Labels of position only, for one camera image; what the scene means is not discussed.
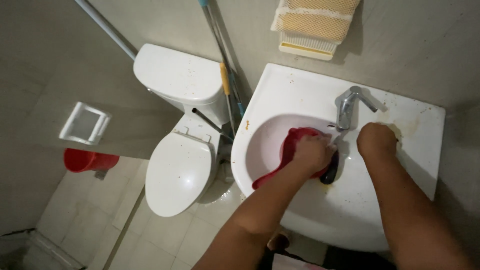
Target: sink basin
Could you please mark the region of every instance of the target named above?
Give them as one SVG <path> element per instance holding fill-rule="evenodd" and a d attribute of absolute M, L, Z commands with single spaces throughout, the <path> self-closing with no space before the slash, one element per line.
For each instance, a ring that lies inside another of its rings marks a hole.
<path fill-rule="evenodd" d="M 280 163 L 280 146 L 292 127 L 313 127 L 338 138 L 340 156 L 333 184 L 310 179 L 295 195 L 281 224 L 310 238 L 359 251 L 384 251 L 375 190 L 356 139 L 368 122 L 394 125 L 398 157 L 415 182 L 433 199 L 445 111 L 440 107 L 358 85 L 379 111 L 356 104 L 350 131 L 335 130 L 335 98 L 352 82 L 267 64 L 240 123 L 232 147 L 233 176 L 242 192 Z"/>

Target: person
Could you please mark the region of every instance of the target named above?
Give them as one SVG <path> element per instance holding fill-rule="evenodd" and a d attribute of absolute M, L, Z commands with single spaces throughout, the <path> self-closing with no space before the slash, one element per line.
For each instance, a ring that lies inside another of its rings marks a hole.
<path fill-rule="evenodd" d="M 290 201 L 334 149 L 330 138 L 304 136 L 294 159 L 253 192 L 220 229 L 193 270 L 255 270 Z M 382 224 L 401 270 L 474 269 L 446 221 L 396 158 L 394 133 L 368 123 L 357 138 L 377 194 Z"/>

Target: yellow mesh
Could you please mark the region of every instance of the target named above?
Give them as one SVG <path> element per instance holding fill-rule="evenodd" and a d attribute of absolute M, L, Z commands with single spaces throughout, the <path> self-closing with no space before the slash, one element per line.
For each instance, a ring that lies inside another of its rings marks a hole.
<path fill-rule="evenodd" d="M 293 31 L 340 44 L 360 0 L 281 0 L 273 31 Z"/>

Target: faucet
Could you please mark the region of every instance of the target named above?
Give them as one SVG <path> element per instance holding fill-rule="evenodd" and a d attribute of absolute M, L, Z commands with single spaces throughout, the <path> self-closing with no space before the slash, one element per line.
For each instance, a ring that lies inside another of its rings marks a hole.
<path fill-rule="evenodd" d="M 336 129 L 339 132 L 350 129 L 350 122 L 352 121 L 353 105 L 355 99 L 360 99 L 367 105 L 367 107 L 373 112 L 377 112 L 375 105 L 363 95 L 361 88 L 358 86 L 352 86 L 343 94 L 335 99 L 335 105 L 337 107 L 336 114 Z"/>

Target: yellow handle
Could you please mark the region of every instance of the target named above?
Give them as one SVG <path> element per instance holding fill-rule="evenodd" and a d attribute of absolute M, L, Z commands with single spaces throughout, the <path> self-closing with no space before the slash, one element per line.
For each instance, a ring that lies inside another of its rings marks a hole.
<path fill-rule="evenodd" d="M 230 95 L 230 86 L 228 85 L 228 73 L 225 63 L 220 63 L 220 74 L 222 75 L 223 91 L 225 95 Z"/>

